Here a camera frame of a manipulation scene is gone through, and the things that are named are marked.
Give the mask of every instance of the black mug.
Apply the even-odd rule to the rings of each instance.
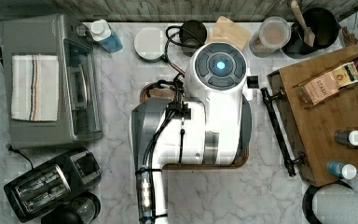
[[[282,48],[283,52],[295,59],[303,58],[318,49],[330,47],[337,39],[341,26],[333,13],[322,7],[313,7],[303,13],[307,27],[315,34],[313,47],[304,42],[304,31],[296,21],[292,25],[289,42]]]

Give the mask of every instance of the toaster oven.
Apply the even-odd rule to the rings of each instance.
[[[0,22],[11,145],[14,148],[78,147],[103,136],[88,28],[66,15]],[[59,102],[56,121],[11,118],[12,56],[57,55]]]

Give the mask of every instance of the bottle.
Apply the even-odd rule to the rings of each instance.
[[[340,144],[358,147],[358,131],[338,130],[334,133],[334,139]]]
[[[92,38],[98,42],[109,53],[123,49],[120,39],[106,20],[95,21],[91,24],[90,32]]]
[[[345,179],[354,179],[357,174],[356,167],[339,161],[330,161],[327,164],[327,170],[330,174],[343,177]]]

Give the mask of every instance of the wooden cutting board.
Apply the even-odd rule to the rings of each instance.
[[[225,42],[242,51],[251,38],[251,32],[226,17],[219,17],[205,44]]]

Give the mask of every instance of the dish towel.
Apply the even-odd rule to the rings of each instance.
[[[29,121],[57,120],[59,64],[57,56],[14,55],[11,117]]]

